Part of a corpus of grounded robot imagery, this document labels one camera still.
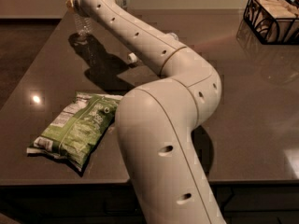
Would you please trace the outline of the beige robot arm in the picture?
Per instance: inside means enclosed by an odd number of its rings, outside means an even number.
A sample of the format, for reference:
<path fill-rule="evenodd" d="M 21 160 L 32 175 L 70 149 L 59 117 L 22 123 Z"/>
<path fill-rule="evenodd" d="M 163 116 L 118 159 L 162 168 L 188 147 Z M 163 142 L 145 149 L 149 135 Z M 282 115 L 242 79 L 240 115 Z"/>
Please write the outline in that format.
<path fill-rule="evenodd" d="M 192 143 L 216 110 L 221 79 L 188 46 L 127 12 L 129 0 L 68 0 L 107 28 L 158 80 L 127 92 L 115 126 L 147 224 L 226 224 Z"/>

